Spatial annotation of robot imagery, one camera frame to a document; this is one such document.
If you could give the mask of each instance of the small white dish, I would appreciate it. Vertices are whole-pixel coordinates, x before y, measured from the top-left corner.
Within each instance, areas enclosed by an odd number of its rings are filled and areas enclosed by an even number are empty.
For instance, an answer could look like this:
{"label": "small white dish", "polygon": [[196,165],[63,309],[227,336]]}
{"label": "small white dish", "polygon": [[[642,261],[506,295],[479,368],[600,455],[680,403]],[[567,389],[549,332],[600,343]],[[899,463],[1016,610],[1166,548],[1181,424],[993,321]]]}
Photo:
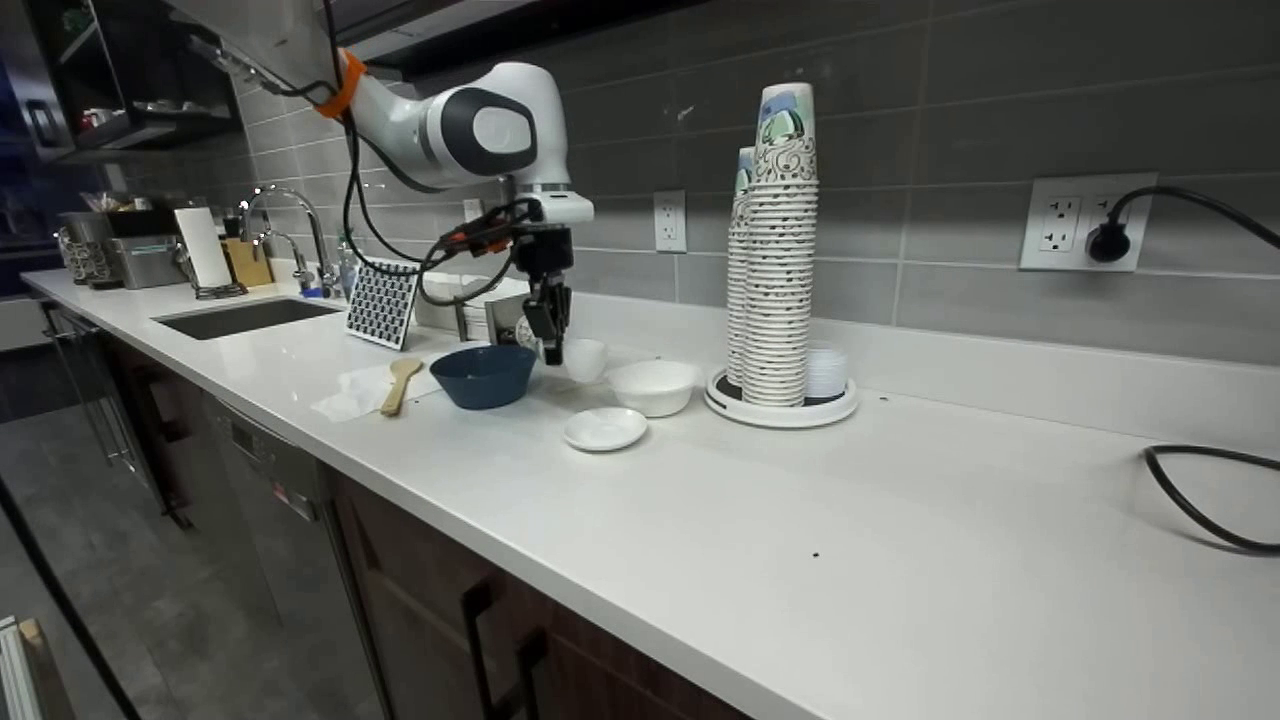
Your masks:
{"label": "small white dish", "polygon": [[648,422],[689,407],[698,368],[684,360],[638,360],[607,372],[610,396]]}
{"label": "small white dish", "polygon": [[648,436],[648,422],[632,407],[596,407],[596,411],[576,411],[563,424],[563,444],[576,451],[622,451]]}

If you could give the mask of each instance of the white bowl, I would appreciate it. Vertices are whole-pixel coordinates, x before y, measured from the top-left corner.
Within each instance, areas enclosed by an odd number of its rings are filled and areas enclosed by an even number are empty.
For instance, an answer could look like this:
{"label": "white bowl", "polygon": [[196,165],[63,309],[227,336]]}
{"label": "white bowl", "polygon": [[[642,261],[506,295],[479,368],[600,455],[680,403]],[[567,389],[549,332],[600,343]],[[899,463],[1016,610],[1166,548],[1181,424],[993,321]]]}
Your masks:
{"label": "white bowl", "polygon": [[610,396],[655,422],[689,407],[698,368],[684,360],[638,360],[607,372]]}

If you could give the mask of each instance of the backsplash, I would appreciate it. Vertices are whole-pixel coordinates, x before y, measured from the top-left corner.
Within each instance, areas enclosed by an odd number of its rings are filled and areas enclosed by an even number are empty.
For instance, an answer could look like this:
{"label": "backsplash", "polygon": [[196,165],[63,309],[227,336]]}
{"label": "backsplash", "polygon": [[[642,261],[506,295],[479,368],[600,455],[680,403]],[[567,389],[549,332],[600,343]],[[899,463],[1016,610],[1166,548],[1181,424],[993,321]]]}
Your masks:
{"label": "backsplash", "polygon": [[[1037,175],[1160,173],[1280,226],[1274,0],[713,0],[555,48],[576,188],[576,290],[724,304],[735,148],[769,78],[825,93],[817,315],[1280,360],[1280,258],[1154,203],[1141,276],[1018,271]],[[239,90],[250,175],[309,193],[329,228],[344,142]],[[464,195],[417,195],[369,159],[387,238],[422,249]],[[651,254],[651,193],[689,193],[689,258]]]}

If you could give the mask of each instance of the wooden utensil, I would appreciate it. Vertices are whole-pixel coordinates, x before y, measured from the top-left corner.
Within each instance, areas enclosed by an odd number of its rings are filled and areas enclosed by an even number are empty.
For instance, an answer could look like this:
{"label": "wooden utensil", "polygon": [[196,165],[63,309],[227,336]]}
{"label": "wooden utensil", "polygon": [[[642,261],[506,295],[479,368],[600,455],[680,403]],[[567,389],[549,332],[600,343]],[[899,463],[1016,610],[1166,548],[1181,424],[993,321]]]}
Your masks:
{"label": "wooden utensil", "polygon": [[422,360],[417,355],[395,355],[392,363],[392,389],[387,389],[387,399],[383,399],[383,415],[400,415],[404,411],[404,396],[408,396],[408,382],[422,372]]}

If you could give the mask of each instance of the white plate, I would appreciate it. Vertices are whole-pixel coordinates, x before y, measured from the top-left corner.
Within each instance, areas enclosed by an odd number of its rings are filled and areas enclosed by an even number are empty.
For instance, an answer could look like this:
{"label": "white plate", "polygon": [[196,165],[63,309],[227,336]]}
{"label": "white plate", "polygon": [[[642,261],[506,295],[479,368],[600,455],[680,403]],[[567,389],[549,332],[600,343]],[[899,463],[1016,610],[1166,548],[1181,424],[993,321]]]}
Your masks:
{"label": "white plate", "polygon": [[648,422],[632,407],[576,411],[563,424],[563,444],[576,451],[622,451],[648,436]]}

